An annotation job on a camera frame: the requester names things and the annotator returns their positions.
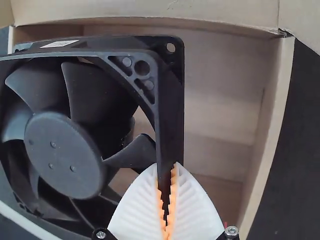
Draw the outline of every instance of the black fan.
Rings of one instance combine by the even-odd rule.
[[[1,90],[1,162],[22,208],[89,235],[92,229],[108,225],[121,199],[108,186],[119,168],[140,173],[157,161],[159,185],[168,185],[163,176],[170,174],[172,163],[183,159],[183,77],[173,84],[179,92],[174,87],[165,89],[168,83],[161,84],[157,78],[165,73],[164,77],[172,79],[171,69],[178,73],[183,64],[177,66],[171,52],[163,53],[163,43],[159,48],[151,39],[83,38],[67,49],[83,51],[91,49],[90,45],[123,49],[127,44],[143,55],[145,49],[153,48],[169,61],[154,72],[152,61],[148,63],[137,50],[135,56],[125,53],[128,57],[81,51],[71,56],[42,52],[41,57],[31,57],[28,51],[15,55],[24,57],[11,62]],[[37,45],[33,48],[50,53],[44,43],[40,48]],[[161,88],[166,97],[158,95]],[[179,101],[170,102],[175,95]],[[138,104],[155,129],[157,147],[146,134],[133,139]],[[170,115],[178,118],[170,121]]]

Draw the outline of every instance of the white plastic part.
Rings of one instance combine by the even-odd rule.
[[[0,214],[41,240],[62,240],[0,201]]]
[[[198,181],[180,163],[172,240],[216,240],[224,231],[220,216]]]
[[[157,164],[144,170],[118,204],[108,230],[118,240],[163,240],[158,209]]]

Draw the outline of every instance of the computer fan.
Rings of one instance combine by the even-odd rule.
[[[0,160],[29,214],[90,236],[108,225],[121,199],[108,186],[117,171],[141,173],[155,162],[168,205],[170,170],[183,164],[184,152],[180,39],[101,36],[22,44],[0,57],[0,83]],[[138,106],[155,142],[146,134],[133,139]]]

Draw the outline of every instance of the screw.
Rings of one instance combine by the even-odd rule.
[[[122,59],[122,63],[123,63],[123,65],[125,65],[127,68],[132,65],[132,61],[131,61],[130,57],[125,57],[124,59]]]
[[[239,229],[236,226],[228,226],[224,230],[224,234],[228,240],[235,239],[238,236]]]
[[[53,141],[50,142],[50,145],[51,145],[51,147],[52,147],[53,149],[55,149],[55,148],[57,147],[56,144],[55,144]]]
[[[106,233],[103,232],[103,231],[98,231],[98,232],[96,233],[96,237],[97,237],[98,239],[105,239],[105,238],[106,238]]]
[[[75,173],[76,172],[76,167],[75,166],[70,166],[70,170]]]

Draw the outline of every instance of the fan frame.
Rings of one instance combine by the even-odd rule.
[[[121,44],[112,47],[88,45],[89,42],[107,43],[115,39],[142,44],[128,48]],[[70,40],[75,42],[61,47],[44,47]],[[174,52],[167,50],[168,43],[174,44]],[[20,63],[34,58],[84,58],[111,74],[136,100],[155,131],[158,187],[167,212],[170,170],[175,162],[183,164],[184,156],[184,48],[182,40],[172,36],[73,37],[24,43],[15,47],[15,53],[0,57],[0,90],[6,77]],[[127,74],[123,66],[115,64],[112,58],[130,58],[132,74]],[[135,70],[134,66],[139,61],[148,64],[147,74],[139,74]],[[146,80],[151,81],[152,87],[141,85]]]

